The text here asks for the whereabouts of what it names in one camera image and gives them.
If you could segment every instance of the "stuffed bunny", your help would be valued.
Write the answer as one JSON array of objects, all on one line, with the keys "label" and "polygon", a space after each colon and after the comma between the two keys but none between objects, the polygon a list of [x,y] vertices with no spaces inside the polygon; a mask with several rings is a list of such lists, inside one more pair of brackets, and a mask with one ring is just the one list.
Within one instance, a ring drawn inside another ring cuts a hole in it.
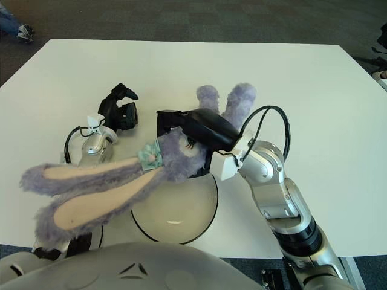
[{"label": "stuffed bunny", "polygon": [[[219,95],[213,86],[199,87],[197,97],[201,108],[219,114]],[[255,98],[252,85],[237,85],[228,96],[222,117],[239,130]],[[28,169],[21,187],[56,197],[36,215],[38,241],[44,248],[55,248],[107,224],[146,199],[162,182],[184,182],[204,166],[207,155],[204,145],[187,146],[188,143],[178,127],[147,144],[138,157],[95,167],[43,164]]]}]

